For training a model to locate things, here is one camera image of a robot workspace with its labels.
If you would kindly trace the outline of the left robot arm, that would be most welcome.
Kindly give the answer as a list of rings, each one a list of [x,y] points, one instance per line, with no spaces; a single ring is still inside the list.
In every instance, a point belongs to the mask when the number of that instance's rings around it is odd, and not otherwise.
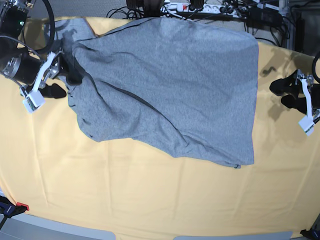
[[[286,78],[273,81],[269,90],[281,97],[281,103],[288,109],[298,110],[304,115],[310,114],[314,121],[319,120],[320,114],[320,54],[317,53],[311,64],[311,73],[305,74],[296,69]]]

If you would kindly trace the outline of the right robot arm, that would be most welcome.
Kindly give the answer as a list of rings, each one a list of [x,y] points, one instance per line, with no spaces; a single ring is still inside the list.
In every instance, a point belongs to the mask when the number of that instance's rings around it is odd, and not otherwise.
[[[49,18],[49,37],[43,48],[33,49],[26,44],[24,28],[33,0],[2,0],[0,2],[0,73],[15,82],[22,96],[39,91],[45,98],[60,99],[67,93],[47,79],[65,77],[66,83],[78,86],[82,75],[70,62],[67,50],[54,48],[55,17],[49,1],[43,1]]]

